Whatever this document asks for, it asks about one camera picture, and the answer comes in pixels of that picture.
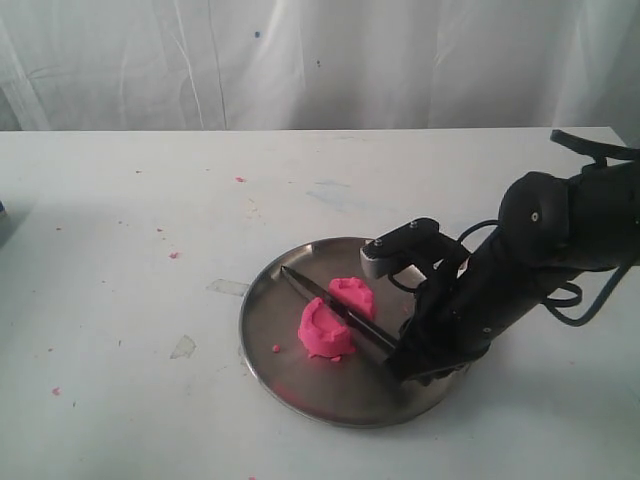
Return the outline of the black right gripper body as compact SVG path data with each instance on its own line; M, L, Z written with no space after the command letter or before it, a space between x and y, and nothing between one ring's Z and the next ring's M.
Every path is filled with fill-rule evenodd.
M471 363L564 283L563 268L526 265L511 254L501 235L492 234L459 278L420 293L399 345L434 363Z

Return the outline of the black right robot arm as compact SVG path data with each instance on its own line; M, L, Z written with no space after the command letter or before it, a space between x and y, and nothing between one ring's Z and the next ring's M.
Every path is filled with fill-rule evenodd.
M639 167L587 167L569 179L530 172L506 192L473 252L427 224L390 233L404 259L436 264L386 365L399 381L445 376L482 357L539 304L581 327L639 263Z

